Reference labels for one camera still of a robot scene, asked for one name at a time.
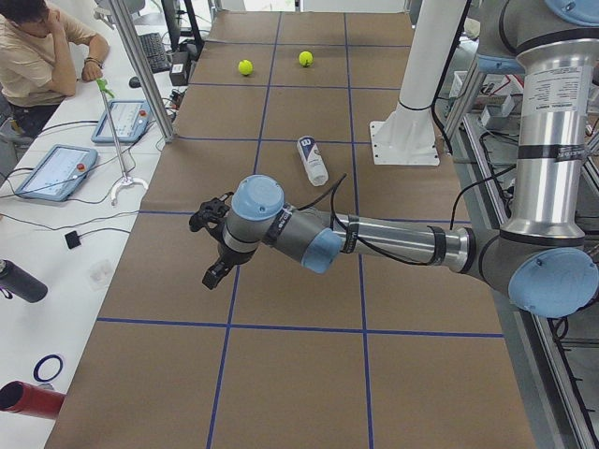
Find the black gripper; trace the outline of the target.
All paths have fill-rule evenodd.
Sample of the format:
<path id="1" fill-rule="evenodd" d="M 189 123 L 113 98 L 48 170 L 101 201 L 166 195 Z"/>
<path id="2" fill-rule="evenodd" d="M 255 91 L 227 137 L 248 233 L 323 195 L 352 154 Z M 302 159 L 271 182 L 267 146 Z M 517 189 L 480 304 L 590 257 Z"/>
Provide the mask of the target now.
<path id="1" fill-rule="evenodd" d="M 206 270 L 202 279 L 203 285 L 208 289 L 215 289 L 234 266 L 249 262 L 255 252 L 255 242 L 244 242 L 224 233 L 218 245 L 219 258 Z"/>

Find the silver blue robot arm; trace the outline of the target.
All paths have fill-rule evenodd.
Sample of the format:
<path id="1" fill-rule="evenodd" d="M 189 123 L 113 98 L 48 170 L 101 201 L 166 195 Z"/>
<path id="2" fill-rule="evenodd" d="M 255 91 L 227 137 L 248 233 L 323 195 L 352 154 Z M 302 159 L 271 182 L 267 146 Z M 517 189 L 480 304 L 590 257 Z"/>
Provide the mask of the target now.
<path id="1" fill-rule="evenodd" d="M 515 59 L 523 68 L 516 187 L 510 218 L 496 230 L 444 230 L 295 208 L 264 175 L 203 203 L 190 218 L 206 230 L 218 259 L 203 283 L 214 288 L 268 245 L 317 273 L 341 253 L 374 253 L 413 266 L 445 266 L 485 282 L 520 309 L 558 318 L 589 304 L 598 267 L 577 226 L 585 124 L 598 57 L 594 1 L 487 1 L 479 56 Z"/>

